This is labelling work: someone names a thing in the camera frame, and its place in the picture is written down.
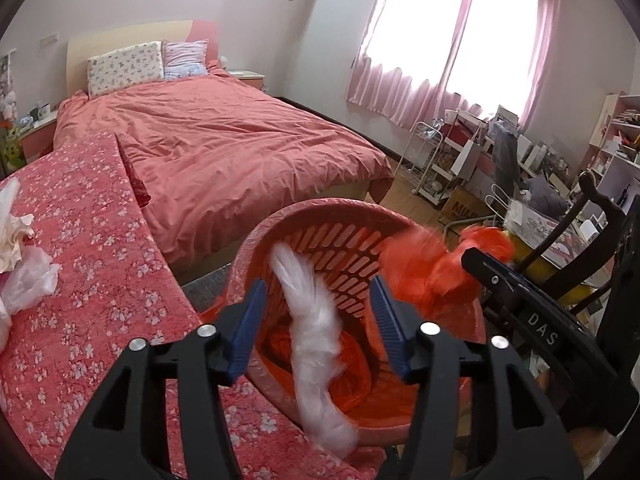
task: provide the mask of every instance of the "nightstand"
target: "nightstand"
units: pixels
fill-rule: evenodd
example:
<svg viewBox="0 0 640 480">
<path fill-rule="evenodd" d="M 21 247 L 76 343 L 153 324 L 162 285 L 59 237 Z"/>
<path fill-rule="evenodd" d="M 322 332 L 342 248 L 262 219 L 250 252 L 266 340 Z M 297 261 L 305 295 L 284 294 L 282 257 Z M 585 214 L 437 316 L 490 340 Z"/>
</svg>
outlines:
<svg viewBox="0 0 640 480">
<path fill-rule="evenodd" d="M 56 132 L 58 111 L 54 110 L 46 119 L 33 123 L 33 128 L 20 136 L 20 144 L 27 164 L 53 151 L 53 134 Z"/>
<path fill-rule="evenodd" d="M 250 70 L 229 70 L 229 73 L 244 84 L 262 90 L 264 88 L 264 76 Z"/>
</svg>

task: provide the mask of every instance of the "stuffed animal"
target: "stuffed animal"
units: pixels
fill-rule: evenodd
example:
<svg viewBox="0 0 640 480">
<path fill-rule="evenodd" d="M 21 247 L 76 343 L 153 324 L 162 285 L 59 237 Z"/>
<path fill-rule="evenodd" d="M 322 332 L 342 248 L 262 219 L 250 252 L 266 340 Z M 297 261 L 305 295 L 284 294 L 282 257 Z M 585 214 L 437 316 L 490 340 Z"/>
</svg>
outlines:
<svg viewBox="0 0 640 480">
<path fill-rule="evenodd" d="M 6 133 L 6 144 L 4 150 L 2 150 L 2 154 L 7 161 L 6 168 L 12 173 L 27 165 L 19 137 L 18 128 L 9 129 Z"/>
<path fill-rule="evenodd" d="M 15 92 L 11 90 L 7 95 L 0 96 L 0 111 L 7 121 L 12 123 L 18 118 L 17 107 L 15 105 Z"/>
</svg>

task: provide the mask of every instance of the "patterned pillow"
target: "patterned pillow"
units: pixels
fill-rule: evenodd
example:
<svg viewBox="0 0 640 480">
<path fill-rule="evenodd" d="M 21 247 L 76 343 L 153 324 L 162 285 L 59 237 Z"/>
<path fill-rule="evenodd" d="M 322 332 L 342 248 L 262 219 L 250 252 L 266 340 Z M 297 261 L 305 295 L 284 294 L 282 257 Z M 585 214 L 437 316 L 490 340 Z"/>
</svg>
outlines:
<svg viewBox="0 0 640 480">
<path fill-rule="evenodd" d="M 160 41 L 128 46 L 87 63 L 89 99 L 142 83 L 164 80 Z"/>
<path fill-rule="evenodd" d="M 193 41 L 193 43 L 162 42 L 162 58 L 164 61 L 164 79 L 178 79 L 193 75 L 207 75 L 205 59 L 209 40 Z"/>
</svg>

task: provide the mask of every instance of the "headboard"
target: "headboard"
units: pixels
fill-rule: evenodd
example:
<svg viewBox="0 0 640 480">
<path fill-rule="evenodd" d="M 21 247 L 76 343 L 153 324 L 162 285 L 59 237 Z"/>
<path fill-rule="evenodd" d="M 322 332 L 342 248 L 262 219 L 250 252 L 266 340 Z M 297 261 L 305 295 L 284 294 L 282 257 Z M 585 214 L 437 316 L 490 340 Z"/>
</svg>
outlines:
<svg viewBox="0 0 640 480">
<path fill-rule="evenodd" d="M 112 28 L 69 40 L 66 49 L 66 95 L 87 90 L 86 62 L 91 56 L 147 41 L 209 40 L 207 61 L 218 59 L 217 27 L 214 22 L 183 20 L 176 22 L 142 23 Z"/>
</svg>

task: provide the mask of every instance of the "red plastic bag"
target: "red plastic bag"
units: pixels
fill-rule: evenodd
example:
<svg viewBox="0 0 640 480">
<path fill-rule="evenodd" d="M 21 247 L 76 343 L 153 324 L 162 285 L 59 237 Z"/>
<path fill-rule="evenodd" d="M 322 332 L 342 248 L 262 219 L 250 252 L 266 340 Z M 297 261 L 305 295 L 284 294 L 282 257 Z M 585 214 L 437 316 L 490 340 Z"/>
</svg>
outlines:
<svg viewBox="0 0 640 480">
<path fill-rule="evenodd" d="M 480 283 L 462 268 L 462 255 L 472 247 L 503 263 L 514 255 L 513 244 L 494 227 L 466 228 L 452 253 L 438 231 L 414 228 L 386 243 L 380 253 L 380 273 L 397 300 L 413 304 L 424 319 L 447 319 L 446 328 L 464 337 L 466 320 L 456 322 L 455 309 L 473 302 L 481 291 Z M 368 298 L 364 321 L 371 346 L 379 356 L 386 356 Z"/>
</svg>

